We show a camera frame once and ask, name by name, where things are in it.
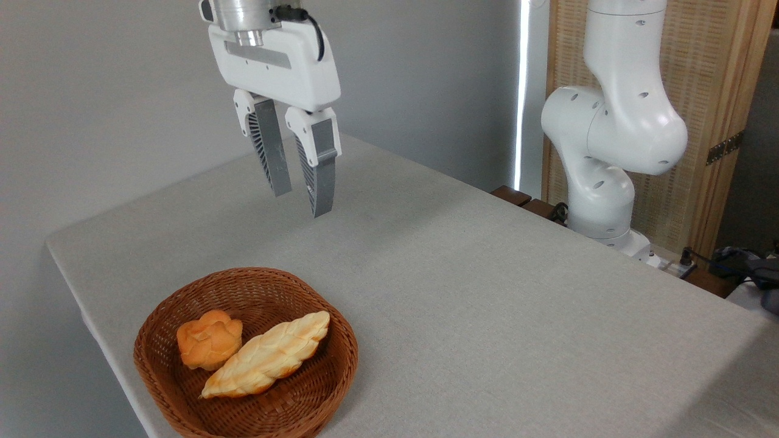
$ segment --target metal hinge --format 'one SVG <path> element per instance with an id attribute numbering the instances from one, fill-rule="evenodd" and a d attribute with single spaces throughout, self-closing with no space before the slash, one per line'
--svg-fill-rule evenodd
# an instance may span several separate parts
<path id="1" fill-rule="evenodd" d="M 728 155 L 734 150 L 737 150 L 739 147 L 741 147 L 743 140 L 744 131 L 741 131 L 733 137 L 709 149 L 709 157 L 706 159 L 706 166 L 720 160 L 722 157 Z"/>

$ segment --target wooden block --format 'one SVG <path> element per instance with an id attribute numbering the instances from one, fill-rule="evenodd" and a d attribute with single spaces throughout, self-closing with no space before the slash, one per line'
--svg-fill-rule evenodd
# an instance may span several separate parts
<path id="1" fill-rule="evenodd" d="M 530 197 L 530 195 L 526 195 L 522 192 L 518 192 L 507 185 L 501 185 L 497 189 L 492 190 L 490 194 L 493 196 L 497 196 L 498 198 L 504 201 L 508 201 L 518 207 L 521 207 L 526 203 L 529 203 L 530 200 L 533 199 Z"/>
<path id="2" fill-rule="evenodd" d="M 552 212 L 555 210 L 555 206 L 542 200 L 532 200 L 523 205 L 522 208 L 547 219 L 552 218 Z"/>
<path id="3" fill-rule="evenodd" d="M 720 298 L 727 298 L 728 295 L 736 289 L 736 285 L 730 281 L 719 278 L 699 267 L 693 269 L 693 271 L 685 277 L 684 281 L 694 284 L 704 291 L 711 292 Z"/>

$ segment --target woven panel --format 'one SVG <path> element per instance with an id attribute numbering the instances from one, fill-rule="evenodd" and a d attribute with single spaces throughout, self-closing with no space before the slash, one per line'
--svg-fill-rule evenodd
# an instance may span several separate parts
<path id="1" fill-rule="evenodd" d="M 680 162 L 659 176 L 630 174 L 636 187 L 633 228 L 656 245 L 680 251 L 686 245 L 697 194 L 696 166 L 706 160 L 710 103 L 729 44 L 728 10 L 737 0 L 669 0 L 661 46 L 661 73 L 666 92 L 687 124 L 689 142 Z M 550 44 L 552 89 L 565 85 L 597 87 L 582 55 L 587 0 L 552 3 L 557 32 Z M 556 151 L 548 163 L 548 201 L 567 197 L 566 176 Z"/>

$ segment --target braided bread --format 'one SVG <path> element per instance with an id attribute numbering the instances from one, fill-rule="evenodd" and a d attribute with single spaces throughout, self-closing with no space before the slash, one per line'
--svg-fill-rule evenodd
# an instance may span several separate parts
<path id="1" fill-rule="evenodd" d="M 290 376 L 314 355 L 327 335 L 330 314 L 309 313 L 277 324 L 250 339 L 207 381 L 202 398 L 242 397 L 260 394 L 278 379 Z"/>

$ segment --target flower-shaped bun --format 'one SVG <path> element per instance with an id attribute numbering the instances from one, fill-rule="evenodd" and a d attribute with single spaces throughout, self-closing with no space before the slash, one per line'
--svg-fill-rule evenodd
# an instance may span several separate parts
<path id="1" fill-rule="evenodd" d="M 219 369 L 241 348 L 243 323 L 221 310 L 206 312 L 199 320 L 183 323 L 176 332 L 178 350 L 190 369 Z"/>

